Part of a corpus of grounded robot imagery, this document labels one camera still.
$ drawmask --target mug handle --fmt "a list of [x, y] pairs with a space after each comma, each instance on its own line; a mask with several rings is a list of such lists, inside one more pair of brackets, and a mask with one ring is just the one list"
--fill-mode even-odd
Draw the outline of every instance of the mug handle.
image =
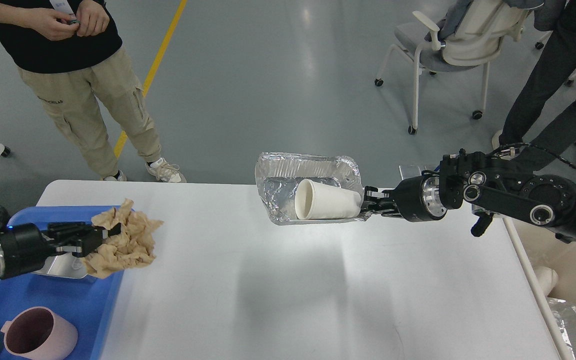
[[10, 324], [12, 324], [12, 321], [4, 322], [4, 325], [1, 327], [1, 332], [4, 334], [7, 333], [8, 330], [10, 329]]

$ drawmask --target pink cup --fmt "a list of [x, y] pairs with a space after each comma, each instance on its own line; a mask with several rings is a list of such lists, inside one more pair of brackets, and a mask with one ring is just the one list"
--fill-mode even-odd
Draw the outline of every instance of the pink cup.
[[1, 328], [4, 346], [31, 360], [63, 360], [75, 349], [77, 329], [44, 306], [24, 310]]

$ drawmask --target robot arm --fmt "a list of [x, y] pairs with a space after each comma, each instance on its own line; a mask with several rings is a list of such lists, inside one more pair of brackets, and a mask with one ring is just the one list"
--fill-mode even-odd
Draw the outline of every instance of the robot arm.
[[[7, 223], [5, 210], [0, 216], [4, 218], [0, 223]], [[51, 256], [71, 253], [83, 258], [96, 250], [103, 239], [120, 232], [121, 224], [106, 230], [84, 222], [50, 223], [44, 231], [33, 223], [0, 227], [0, 279], [38, 271]]]
[[444, 155], [439, 171], [403, 180], [381, 193], [365, 188], [362, 212], [407, 221], [437, 221], [466, 201], [479, 216], [471, 233], [482, 235], [494, 214], [547, 228], [576, 241], [576, 184], [556, 175], [518, 171], [513, 162], [482, 152]]

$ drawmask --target gray seat cushion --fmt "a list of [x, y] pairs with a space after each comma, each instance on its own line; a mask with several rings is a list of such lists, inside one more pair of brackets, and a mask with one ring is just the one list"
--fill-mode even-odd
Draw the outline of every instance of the gray seat cushion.
[[[395, 37], [400, 41], [401, 45], [409, 51], [410, 55], [414, 56], [417, 46], [426, 42], [424, 36], [427, 32], [428, 28], [421, 22], [409, 22], [398, 25], [395, 28]], [[449, 64], [444, 61], [441, 50], [434, 51], [431, 48], [426, 48], [421, 51], [419, 62], [425, 68], [439, 73], [452, 73], [477, 68], [477, 66], [457, 66]]]

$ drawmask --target blue plastic bin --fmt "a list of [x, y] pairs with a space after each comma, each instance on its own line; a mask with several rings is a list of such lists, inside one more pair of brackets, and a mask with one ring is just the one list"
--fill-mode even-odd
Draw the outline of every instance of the blue plastic bin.
[[[34, 223], [39, 230], [45, 230], [48, 223], [90, 223], [94, 215], [110, 208], [110, 205], [28, 207], [12, 216], [8, 225]], [[27, 273], [0, 280], [0, 326], [23, 310], [45, 306], [77, 328], [77, 345], [66, 359], [96, 360], [101, 355], [123, 275], [120, 271], [90, 282]], [[3, 350], [0, 360], [7, 359], [20, 357]]]

